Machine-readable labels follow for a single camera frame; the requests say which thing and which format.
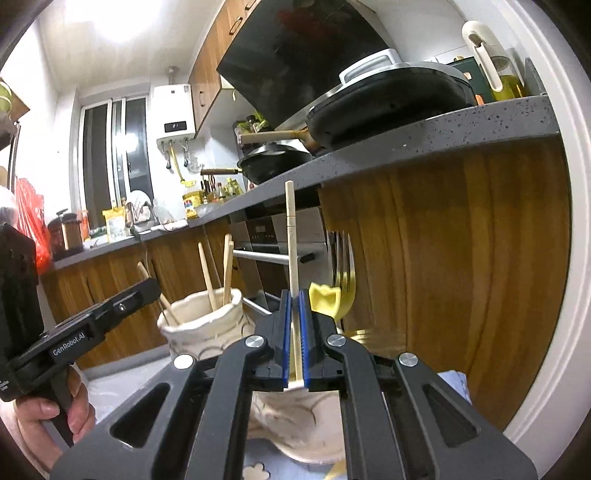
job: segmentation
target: fork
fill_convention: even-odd
[[[342,319],[351,310],[357,289],[353,245],[351,244],[351,236],[345,232],[327,231],[326,239],[329,258],[331,258],[333,265],[332,286],[341,290],[340,307],[335,316],[335,322],[340,321],[341,329],[343,329]]]

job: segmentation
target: gray speckled countertop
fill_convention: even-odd
[[[202,226],[231,213],[285,195],[285,182],[293,180],[295,189],[341,179],[400,161],[410,161],[435,153],[496,142],[560,135],[558,122],[547,96],[532,96],[489,103],[446,113],[405,125],[341,150],[327,153],[275,177],[212,213],[189,221],[189,227]],[[149,241],[174,232],[154,231],[142,236]],[[139,243],[130,238],[91,249],[55,263],[54,269]]]

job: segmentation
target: wooden chopstick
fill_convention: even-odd
[[[232,264],[234,261],[234,242],[232,236],[226,235],[223,259],[223,304],[230,303],[230,289],[232,287]]]
[[[146,270],[146,267],[142,262],[138,262],[138,272],[140,275],[142,275],[142,277],[145,280],[147,280],[150,277],[148,270]],[[166,320],[166,323],[168,323],[168,325],[171,326],[170,321],[168,320],[168,318],[170,317],[177,326],[180,325],[181,322],[179,322],[178,318],[176,318],[176,316],[174,315],[173,308],[170,302],[164,296],[164,293],[160,293],[160,303],[164,306],[162,313],[164,315],[164,320]]]
[[[297,305],[297,296],[300,292],[300,283],[297,269],[297,234],[296,234],[296,194],[292,180],[285,182],[285,210],[287,212],[287,251],[290,270],[290,293],[294,300],[292,305]],[[295,309],[291,312],[292,347],[295,360],[295,378],[301,380],[303,371],[301,366],[301,342],[300,342],[300,317]]]
[[[213,293],[212,279],[209,276],[209,269],[207,267],[207,259],[203,250],[203,244],[199,242],[199,257],[201,258],[201,268],[203,270],[203,278],[205,279],[205,286],[207,287],[207,295],[209,296],[209,303],[212,306],[212,311],[217,310],[216,296]]]

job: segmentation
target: plastic bag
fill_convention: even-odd
[[[15,189],[18,206],[17,229],[35,240],[37,274],[44,274],[51,266],[51,243],[45,225],[43,195],[38,195],[27,179],[18,179]]]
[[[16,226],[17,221],[17,199],[10,190],[0,187],[0,223]]]

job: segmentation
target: wall-mounted water heater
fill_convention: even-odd
[[[152,100],[153,120],[157,144],[169,141],[184,143],[195,137],[195,118],[191,86],[188,84],[163,85],[154,88]]]

